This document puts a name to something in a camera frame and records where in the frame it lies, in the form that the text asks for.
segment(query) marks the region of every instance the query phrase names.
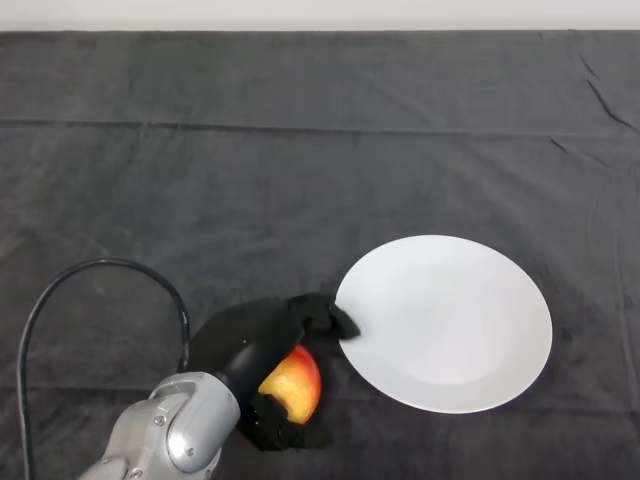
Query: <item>wrinkle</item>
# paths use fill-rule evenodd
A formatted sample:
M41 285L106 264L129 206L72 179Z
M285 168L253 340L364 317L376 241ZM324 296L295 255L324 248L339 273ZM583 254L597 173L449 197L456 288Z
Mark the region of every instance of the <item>wrinkle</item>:
M633 130L636 133L640 133L640 130L638 130L634 125L632 125L631 123L629 123L627 120L621 118L617 113L615 113L613 111L613 109L611 108L611 106L609 105L609 103L607 102L607 100L604 98L604 96L602 95L602 92L600 92L600 90L598 89L598 87L595 86L595 84L587 79L587 83L589 84L589 86L591 87L591 90L593 91L594 95L596 96L596 98L598 99L598 102L600 103L600 106L602 107L602 109L604 110L604 112L614 121L620 123L621 125L624 125L627 128L630 128L631 130Z
M567 151L567 148L566 148L564 145L562 145L559 141L557 141L555 138L550 137L550 138L549 138L549 141L550 141L553 145L555 145L556 147L558 147L560 150L562 150L564 153L566 153L566 154L568 154L568 153L569 153L569 152Z
M584 65L584 68L587 69L587 71L593 75L595 78L599 78L598 74L595 72L595 70L593 68L591 68L591 65L589 65L589 62L587 62L587 59L584 58L584 56L581 53L578 53L578 56L580 57L580 60L582 60L582 64Z

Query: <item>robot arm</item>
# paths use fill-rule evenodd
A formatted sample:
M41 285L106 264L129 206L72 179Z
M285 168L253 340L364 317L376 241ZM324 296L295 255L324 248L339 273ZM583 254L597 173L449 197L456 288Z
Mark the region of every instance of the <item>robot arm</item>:
M125 410L102 459L80 480L206 480L241 415L251 423L244 422L242 432L256 446L286 448L286 415L256 396L305 333L353 338L360 332L320 294L247 302L218 313L193 339L192 371L163 380L148 400Z
M216 377L173 375L124 411L104 456L80 480L206 480L239 418L236 398Z

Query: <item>gray robot arm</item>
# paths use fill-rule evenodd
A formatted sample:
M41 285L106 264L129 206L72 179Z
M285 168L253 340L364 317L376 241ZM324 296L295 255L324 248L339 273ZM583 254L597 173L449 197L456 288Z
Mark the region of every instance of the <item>gray robot arm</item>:
M122 413L80 480L206 480L239 418L236 398L213 375L173 375Z

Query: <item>white wall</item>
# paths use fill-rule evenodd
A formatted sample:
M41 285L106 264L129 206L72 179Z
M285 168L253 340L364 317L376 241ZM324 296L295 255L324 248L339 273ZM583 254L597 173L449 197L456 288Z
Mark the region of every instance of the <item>white wall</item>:
M567 28L640 28L640 0L0 0L0 30Z

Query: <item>black cable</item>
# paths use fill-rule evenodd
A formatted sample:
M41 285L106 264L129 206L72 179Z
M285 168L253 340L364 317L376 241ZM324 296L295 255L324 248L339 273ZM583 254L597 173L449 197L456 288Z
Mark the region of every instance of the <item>black cable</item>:
M189 356L191 354L191 332L189 326L189 314L187 307L180 297L178 290L162 275L155 270L150 269L140 263L132 262L130 260L121 260L117 258L97 258L89 260L83 263L79 263L67 270L58 274L56 278L44 289L40 294L40 297L36 301L27 324L22 332L22 338L20 340L20 348L18 349L18 359L16 364L16 381L18 390L18 415L20 417L20 430L22 434L22 457L24 461L24 477L26 480L33 480L33 451L31 443L31 427L29 424L29 405L27 400L27 350L29 349L29 341L31 339L31 332L38 319L38 315L42 311L47 299L51 296L54 290L66 279L75 275L78 272L86 270L92 267L98 266L114 266L125 267L131 270L136 270L145 274L146 276L155 280L160 286L162 286L171 295L171 298L178 308L178 314L180 315L180 326L182 329L182 356L180 357L180 363L178 365L178 373L187 370L189 365Z

